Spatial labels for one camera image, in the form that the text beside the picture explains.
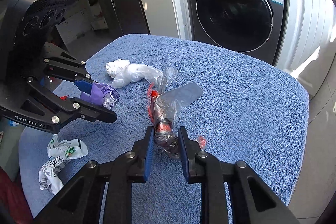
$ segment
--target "white cabinet door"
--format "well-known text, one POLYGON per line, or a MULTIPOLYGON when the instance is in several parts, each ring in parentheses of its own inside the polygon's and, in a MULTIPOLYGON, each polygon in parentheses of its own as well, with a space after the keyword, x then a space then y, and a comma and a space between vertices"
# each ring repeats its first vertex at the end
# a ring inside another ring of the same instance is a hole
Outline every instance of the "white cabinet door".
POLYGON ((330 42, 334 17, 332 0, 289 0, 287 25, 276 67, 297 78, 313 96, 335 56, 336 42, 330 42))

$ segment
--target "silver bolt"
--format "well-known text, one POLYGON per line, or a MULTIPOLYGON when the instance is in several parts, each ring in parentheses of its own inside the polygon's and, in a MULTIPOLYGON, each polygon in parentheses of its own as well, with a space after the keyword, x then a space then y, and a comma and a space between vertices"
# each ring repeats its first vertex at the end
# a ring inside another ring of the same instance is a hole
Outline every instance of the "silver bolt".
POLYGON ((200 157, 200 158, 206 158, 208 156, 208 153, 205 152, 205 151, 200 151, 197 153, 197 155, 200 157))
POLYGON ((95 167, 97 165, 97 162, 95 161, 95 160, 90 160, 90 161, 88 161, 87 163, 86 163, 86 166, 88 167, 88 168, 93 168, 93 167, 95 167))
POLYGON ((238 160, 236 162, 236 165, 240 168, 245 168, 246 167, 246 162, 244 162, 243 160, 238 160))
POLYGON ((125 155, 126 155, 126 158, 132 159, 132 158, 135 157, 135 152, 128 151, 128 152, 125 153, 125 155))
POLYGON ((54 116, 51 118, 53 123, 59 123, 59 118, 57 116, 54 116))

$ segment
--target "front-load washing machine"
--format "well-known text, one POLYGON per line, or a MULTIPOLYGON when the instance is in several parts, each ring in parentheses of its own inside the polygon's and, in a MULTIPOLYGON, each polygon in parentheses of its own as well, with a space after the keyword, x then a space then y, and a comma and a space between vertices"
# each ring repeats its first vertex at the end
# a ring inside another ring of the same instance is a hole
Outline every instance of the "front-load washing machine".
POLYGON ((269 64, 280 43, 285 0, 190 0, 193 40, 269 64))

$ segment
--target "round glass door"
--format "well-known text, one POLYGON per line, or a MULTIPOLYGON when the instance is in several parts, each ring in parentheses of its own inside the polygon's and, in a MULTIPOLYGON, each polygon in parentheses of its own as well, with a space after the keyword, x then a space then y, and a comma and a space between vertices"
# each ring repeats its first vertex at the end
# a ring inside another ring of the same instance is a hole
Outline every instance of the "round glass door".
POLYGON ((197 0, 199 22, 219 46, 250 52, 269 38, 273 17, 267 0, 197 0))

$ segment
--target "blue fabric surface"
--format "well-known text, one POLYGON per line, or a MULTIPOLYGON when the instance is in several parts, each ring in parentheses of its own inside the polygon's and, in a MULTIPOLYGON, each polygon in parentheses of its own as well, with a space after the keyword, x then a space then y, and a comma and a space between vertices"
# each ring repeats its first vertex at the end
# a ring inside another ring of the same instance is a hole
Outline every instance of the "blue fabric surface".
MULTIPOLYGON (((220 160, 245 160, 288 204, 300 172, 308 123, 308 93, 290 75, 247 55, 212 45, 151 35, 118 38, 87 61, 92 78, 111 83, 105 64, 116 59, 163 70, 178 68, 170 88, 196 82, 203 96, 182 110, 177 126, 189 137, 206 137, 206 150, 220 160)), ((80 138, 88 155, 72 160, 59 177, 66 183, 88 160, 114 160, 142 139, 150 125, 145 80, 119 89, 115 123, 77 119, 59 133, 59 140, 80 138)), ((59 96, 78 96, 76 86, 63 82, 59 96)), ((53 197, 41 191, 38 171, 48 159, 52 135, 31 128, 22 133, 19 158, 22 186, 33 216, 53 197)), ((146 184, 133 184, 133 223, 199 223, 200 187, 188 185, 181 164, 155 147, 146 184)))

